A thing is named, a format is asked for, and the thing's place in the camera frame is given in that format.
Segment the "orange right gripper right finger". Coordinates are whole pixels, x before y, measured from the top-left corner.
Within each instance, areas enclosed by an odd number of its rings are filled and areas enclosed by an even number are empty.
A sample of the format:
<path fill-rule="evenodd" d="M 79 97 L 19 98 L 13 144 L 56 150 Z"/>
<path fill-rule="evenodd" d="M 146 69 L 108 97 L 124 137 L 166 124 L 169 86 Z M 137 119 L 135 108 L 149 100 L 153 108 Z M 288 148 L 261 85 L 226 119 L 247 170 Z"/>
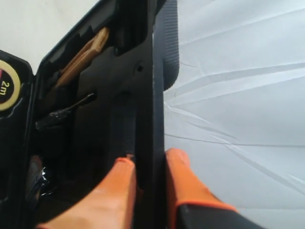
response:
<path fill-rule="evenodd" d="M 186 152 L 171 148 L 165 155 L 168 228 L 176 228 L 177 209 L 184 204 L 237 211 L 235 207 L 218 200 L 200 181 L 190 168 Z"/>

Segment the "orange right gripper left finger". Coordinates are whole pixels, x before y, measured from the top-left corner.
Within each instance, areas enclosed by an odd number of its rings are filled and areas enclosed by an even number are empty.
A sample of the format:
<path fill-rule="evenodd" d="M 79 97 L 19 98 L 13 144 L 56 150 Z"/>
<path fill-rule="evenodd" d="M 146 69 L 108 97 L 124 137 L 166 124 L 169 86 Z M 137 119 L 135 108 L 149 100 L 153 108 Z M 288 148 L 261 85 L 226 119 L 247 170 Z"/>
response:
<path fill-rule="evenodd" d="M 85 198 L 37 229 L 130 229 L 136 200 L 135 164 L 116 159 L 107 176 Z"/>

